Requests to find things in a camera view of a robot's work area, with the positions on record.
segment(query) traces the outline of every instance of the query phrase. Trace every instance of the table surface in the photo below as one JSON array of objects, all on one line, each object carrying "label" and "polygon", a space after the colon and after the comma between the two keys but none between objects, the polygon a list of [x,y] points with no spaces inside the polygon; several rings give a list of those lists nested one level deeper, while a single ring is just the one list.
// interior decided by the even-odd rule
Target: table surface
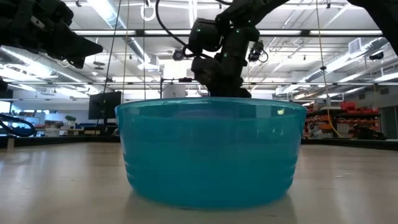
[{"label": "table surface", "polygon": [[293,185],[270,205],[209,212],[140,198],[120,144],[0,150],[0,223],[396,223],[398,152],[303,146]]}]

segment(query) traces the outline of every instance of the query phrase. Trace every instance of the fluorescent light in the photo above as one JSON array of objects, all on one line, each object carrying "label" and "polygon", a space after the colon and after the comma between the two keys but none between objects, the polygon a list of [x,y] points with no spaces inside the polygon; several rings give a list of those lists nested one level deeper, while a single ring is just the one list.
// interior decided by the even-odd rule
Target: fluorescent light
[{"label": "fluorescent light", "polygon": [[311,106],[313,104],[313,102],[310,103],[304,103],[303,106]]},{"label": "fluorescent light", "polygon": [[19,84],[19,85],[13,85],[13,84],[8,84],[9,86],[15,87],[15,88],[20,88],[23,90],[28,90],[28,91],[36,91],[34,88],[24,85],[24,84]]},{"label": "fluorescent light", "polygon": [[358,78],[358,77],[360,77],[361,75],[358,75],[358,74],[355,74],[355,75],[350,75],[350,76],[348,76],[348,77],[346,77],[346,78],[344,78],[344,79],[342,79],[342,80],[339,80],[338,82],[347,82],[347,81],[351,81],[351,80],[353,80],[353,79],[355,79],[355,78]]},{"label": "fluorescent light", "polygon": [[73,80],[73,81],[75,81],[75,82],[78,82],[79,84],[82,84],[82,83],[80,83],[81,80],[79,80],[79,79],[77,79],[77,78],[75,78],[75,77],[71,77],[70,75],[65,74],[65,73],[63,73],[63,72],[60,72],[60,71],[58,71],[58,73],[61,74],[61,75],[63,75],[63,76],[66,76],[66,77],[70,78],[71,80]]},{"label": "fluorescent light", "polygon": [[383,35],[381,30],[311,30],[310,35]]},{"label": "fluorescent light", "polygon": [[[329,93],[329,97],[334,97],[334,96],[337,96],[337,95],[339,95],[340,93]],[[320,95],[320,96],[318,96],[318,98],[321,98],[321,99],[325,99],[327,97],[327,95],[326,94],[323,94],[323,95]]]},{"label": "fluorescent light", "polygon": [[304,98],[306,96],[307,96],[307,94],[302,93],[302,94],[299,94],[299,95],[295,96],[294,99],[295,100],[299,100],[299,99]]},{"label": "fluorescent light", "polygon": [[377,79],[375,79],[375,82],[384,82],[384,81],[388,81],[388,80],[392,80],[398,78],[398,72],[397,73],[392,73],[389,75],[383,75],[382,77],[379,77]]},{"label": "fluorescent light", "polygon": [[13,67],[19,68],[23,71],[27,71],[31,74],[34,74],[37,78],[48,78],[51,77],[52,70],[44,67],[43,65],[33,62],[30,65],[12,65]]},{"label": "fluorescent light", "polygon": [[344,94],[354,93],[354,92],[356,92],[356,91],[358,91],[358,90],[362,90],[362,89],[364,89],[364,87],[355,88],[355,89],[353,89],[353,90],[348,90],[348,91],[345,92]]},{"label": "fluorescent light", "polygon": [[45,82],[16,82],[16,84],[41,85],[41,84],[47,84],[47,83],[45,83]]},{"label": "fluorescent light", "polygon": [[19,81],[40,81],[37,78],[34,78],[33,76],[23,74],[21,72],[17,72],[13,69],[4,67],[3,69],[0,69],[0,76],[5,77],[5,78],[10,78],[13,80],[19,80]]},{"label": "fluorescent light", "polygon": [[192,28],[193,27],[193,23],[195,22],[195,19],[193,18],[193,0],[188,0],[188,12],[189,12],[189,25]]},{"label": "fluorescent light", "polygon": [[300,35],[301,30],[260,30],[260,35]]},{"label": "fluorescent light", "polygon": [[149,64],[149,63],[142,63],[137,66],[140,70],[159,70],[159,66]]},{"label": "fluorescent light", "polygon": [[[191,30],[170,30],[175,35],[189,35]],[[145,30],[145,35],[168,35],[165,30]]]}]

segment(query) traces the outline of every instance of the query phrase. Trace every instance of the ceiling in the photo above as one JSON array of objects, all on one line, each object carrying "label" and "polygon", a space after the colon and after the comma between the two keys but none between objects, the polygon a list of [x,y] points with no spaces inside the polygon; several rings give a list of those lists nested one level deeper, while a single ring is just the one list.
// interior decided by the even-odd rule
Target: ceiling
[{"label": "ceiling", "polygon": [[[90,1],[80,1],[81,7],[76,7],[75,1],[64,0],[70,9],[74,12],[72,30],[96,29],[109,30],[111,27],[98,14],[91,5]],[[161,0],[159,7],[160,17],[162,22],[169,29],[190,29],[190,7],[189,1],[195,0]],[[116,9],[119,5],[119,0],[114,1]],[[154,18],[150,21],[145,21],[141,16],[141,7],[145,1],[122,0],[120,7],[120,18],[123,19],[128,29],[161,29],[161,26]],[[345,0],[331,0],[331,8],[327,9],[327,0],[319,0],[319,19],[321,29],[363,29],[363,30],[378,30],[377,25],[371,19],[369,14],[356,6],[350,6]],[[197,17],[205,19],[214,19],[219,13],[225,9],[216,1],[212,0],[197,0],[197,11],[192,9],[192,13],[197,14]],[[287,4],[278,7],[270,14],[268,14],[262,22],[257,25],[258,29],[318,29],[317,11],[315,9],[315,0],[291,0]],[[154,12],[153,8],[145,8],[145,16],[150,17]],[[322,57],[325,62],[331,60],[339,55],[344,55],[348,51],[348,44],[357,37],[334,37],[322,38],[322,55],[319,38],[314,37],[261,37],[264,45],[267,46],[266,52],[269,54],[269,60],[266,63],[250,63],[248,67],[244,68],[242,77],[245,82],[298,82],[300,79],[308,75],[314,69],[318,69],[322,65]],[[159,72],[142,71],[137,66],[141,64],[138,62],[134,52],[126,47],[125,41],[117,37],[113,40],[112,37],[89,38],[92,41],[97,41],[104,47],[104,52],[86,58],[85,67],[83,69],[76,69],[68,66],[66,69],[72,70],[75,73],[93,80],[96,82],[103,82],[106,76],[106,71],[109,62],[109,52],[112,49],[112,57],[109,63],[109,77],[119,80],[115,77],[134,77],[131,78],[134,82],[140,82],[146,77],[147,82],[160,81]],[[170,53],[176,48],[181,48],[181,44],[172,37],[135,37],[137,43],[142,47],[147,54],[157,55],[160,65],[170,65],[173,63]],[[184,42],[188,41],[187,37],[181,38]],[[363,39],[363,42],[369,42],[374,38]],[[361,72],[367,68],[376,67],[381,63],[396,58],[395,53],[387,45],[384,46],[383,51],[385,57],[383,60],[365,62],[363,57],[358,57],[353,63],[347,66],[341,66],[334,70],[333,73],[327,75],[328,82],[337,82],[339,79],[350,76],[352,74]],[[96,65],[93,62],[103,62],[104,70],[95,70]],[[189,70],[190,62],[186,60],[182,62],[173,63],[174,67],[183,67],[187,69],[187,76],[193,77],[193,73]],[[120,90],[123,86],[111,85],[110,90]],[[257,86],[257,90],[269,89],[275,90],[278,86],[264,85]],[[144,85],[128,85],[127,89],[145,89],[159,88],[158,86],[144,86]],[[311,88],[298,88],[300,91],[312,91]]]}]

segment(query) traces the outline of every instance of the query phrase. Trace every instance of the black cable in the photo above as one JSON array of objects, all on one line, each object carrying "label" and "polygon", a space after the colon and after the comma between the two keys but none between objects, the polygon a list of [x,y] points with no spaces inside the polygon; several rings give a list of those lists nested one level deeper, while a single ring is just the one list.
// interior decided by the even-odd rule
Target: black cable
[{"label": "black cable", "polygon": [[265,55],[267,56],[267,60],[262,61],[262,60],[260,60],[260,58],[259,58],[259,62],[261,62],[261,63],[266,63],[266,62],[268,62],[268,59],[269,59],[268,53],[265,52],[265,51],[264,51],[264,53],[265,53]]},{"label": "black cable", "polygon": [[227,5],[227,6],[230,6],[232,3],[231,2],[226,2],[226,1],[223,1],[223,0],[215,0],[216,2],[219,2],[219,3],[221,3],[221,4],[225,4],[225,5]]},{"label": "black cable", "polygon": [[183,54],[184,54],[184,56],[186,56],[186,57],[196,57],[196,56],[202,56],[202,57],[205,57],[205,58],[211,58],[210,56],[208,56],[208,55],[205,55],[205,54],[203,54],[203,53],[198,53],[198,52],[194,52],[193,54],[189,54],[189,55],[187,55],[186,53],[185,53],[185,51],[187,50],[187,49],[189,49],[189,45],[188,44],[186,44],[184,41],[182,41],[181,39],[179,39],[179,37],[177,37],[176,35],[174,35],[164,24],[163,24],[163,22],[162,22],[162,19],[160,18],[160,16],[159,16],[159,3],[160,3],[160,0],[156,0],[156,3],[155,3],[155,13],[156,13],[156,18],[157,18],[157,22],[160,24],[160,26],[163,28],[163,30],[164,31],[166,31],[166,33],[168,33],[170,36],[172,36],[176,41],[178,41],[180,44],[182,44],[183,45],[183,50],[182,50],[182,52],[183,52]]},{"label": "black cable", "polygon": [[[109,53],[109,60],[108,60],[108,68],[106,69],[106,76],[105,76],[105,84],[104,84],[104,91],[103,91],[103,97],[101,103],[104,102],[105,100],[105,90],[106,90],[106,84],[108,84],[108,77],[109,77],[109,68],[111,66],[111,59],[112,59],[112,52],[113,52],[113,45],[114,45],[114,40],[116,36],[116,31],[118,29],[118,23],[119,23],[119,15],[120,15],[120,8],[121,8],[122,0],[119,0],[119,7],[118,7],[118,14],[116,15],[116,24],[114,26],[114,32],[113,32],[113,38],[112,38],[112,45],[111,45],[111,51]],[[97,124],[95,126],[95,133],[94,136],[97,136],[97,130],[98,130],[98,123],[100,122],[100,119],[97,119]]]},{"label": "black cable", "polygon": [[[15,131],[15,130],[11,129],[10,127],[8,127],[7,125],[5,125],[1,119],[5,120],[5,121],[15,121],[15,122],[18,122],[18,123],[27,124],[30,127],[30,132],[27,133],[27,134],[24,134],[24,133],[20,133],[18,131]],[[34,133],[36,132],[35,127],[30,122],[25,121],[25,120],[20,119],[20,118],[15,118],[13,116],[7,116],[7,115],[4,115],[4,114],[0,114],[0,126],[2,128],[4,128],[4,130],[6,130],[8,133],[16,135],[16,136],[19,136],[19,137],[29,137],[31,135],[34,135]]]}]

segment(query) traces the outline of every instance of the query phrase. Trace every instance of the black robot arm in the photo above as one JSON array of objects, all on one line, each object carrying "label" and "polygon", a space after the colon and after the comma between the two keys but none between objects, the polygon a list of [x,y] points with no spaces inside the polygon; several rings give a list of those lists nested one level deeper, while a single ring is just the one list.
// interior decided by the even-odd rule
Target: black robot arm
[{"label": "black robot arm", "polygon": [[[199,55],[202,50],[221,53],[214,58],[196,57],[191,70],[211,96],[251,97],[241,88],[240,77],[250,41],[259,41],[255,25],[288,0],[234,0],[215,20],[198,19],[192,27],[188,48]],[[348,0],[365,8],[398,53],[398,0]]]},{"label": "black robot arm", "polygon": [[73,12],[61,0],[0,0],[0,45],[43,52],[83,68],[103,48],[69,29]]}]

